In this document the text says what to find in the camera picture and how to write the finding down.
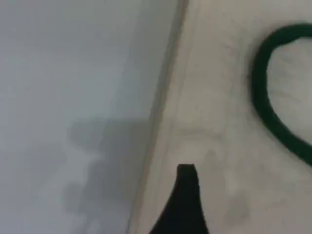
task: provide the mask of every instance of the black object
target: black object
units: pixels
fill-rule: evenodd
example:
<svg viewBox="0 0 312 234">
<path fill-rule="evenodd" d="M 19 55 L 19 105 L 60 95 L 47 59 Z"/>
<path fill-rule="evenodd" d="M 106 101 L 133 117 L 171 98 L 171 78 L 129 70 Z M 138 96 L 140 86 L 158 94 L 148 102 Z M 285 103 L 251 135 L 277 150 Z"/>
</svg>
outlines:
<svg viewBox="0 0 312 234">
<path fill-rule="evenodd" d="M 174 189 L 150 234 L 209 234 L 194 165 L 178 165 Z"/>
<path fill-rule="evenodd" d="M 268 130 L 291 152 L 312 166 L 312 146 L 293 134 L 279 119 L 270 104 L 267 68 L 273 51 L 299 38 L 312 38 L 312 24 L 301 23 L 282 27 L 269 35 L 260 45 L 251 72 L 253 106 Z"/>
</svg>

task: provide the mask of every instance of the green cord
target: green cord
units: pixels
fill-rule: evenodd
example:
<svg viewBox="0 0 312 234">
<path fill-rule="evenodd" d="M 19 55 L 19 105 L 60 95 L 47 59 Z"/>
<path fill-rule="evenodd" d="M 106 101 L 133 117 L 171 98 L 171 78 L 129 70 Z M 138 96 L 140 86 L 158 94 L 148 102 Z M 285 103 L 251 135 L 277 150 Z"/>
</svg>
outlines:
<svg viewBox="0 0 312 234">
<path fill-rule="evenodd" d="M 312 38 L 312 24 L 301 23 L 282 27 L 264 40 L 253 61 L 251 96 L 256 112 L 269 131 L 287 149 L 312 166 L 312 146 L 293 134 L 279 119 L 268 96 L 267 68 L 273 51 L 299 38 Z"/>
</svg>

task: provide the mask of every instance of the dirty white surface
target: dirty white surface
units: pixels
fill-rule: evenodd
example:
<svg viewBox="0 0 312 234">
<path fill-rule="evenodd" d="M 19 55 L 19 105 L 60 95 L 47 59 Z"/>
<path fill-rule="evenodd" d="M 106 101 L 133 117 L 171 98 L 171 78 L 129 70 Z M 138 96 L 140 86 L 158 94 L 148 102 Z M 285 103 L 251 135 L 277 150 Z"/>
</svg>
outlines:
<svg viewBox="0 0 312 234">
<path fill-rule="evenodd" d="M 310 234 L 312 169 L 255 116 L 248 72 L 259 43 L 312 22 L 307 0 L 194 0 L 183 27 L 145 186 L 138 234 L 154 225 L 180 163 L 194 163 L 212 234 Z M 269 93 L 281 119 L 312 142 L 312 42 L 277 49 Z"/>
<path fill-rule="evenodd" d="M 176 3 L 0 3 L 0 233 L 126 232 Z"/>
</svg>

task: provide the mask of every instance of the white wall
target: white wall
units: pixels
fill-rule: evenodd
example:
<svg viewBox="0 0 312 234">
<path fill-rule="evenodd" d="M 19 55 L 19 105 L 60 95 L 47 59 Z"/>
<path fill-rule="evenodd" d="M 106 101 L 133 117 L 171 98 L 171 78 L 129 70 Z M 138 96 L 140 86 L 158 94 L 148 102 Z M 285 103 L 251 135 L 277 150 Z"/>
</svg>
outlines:
<svg viewBox="0 0 312 234">
<path fill-rule="evenodd" d="M 125 233 L 176 4 L 0 3 L 0 233 Z"/>
</svg>

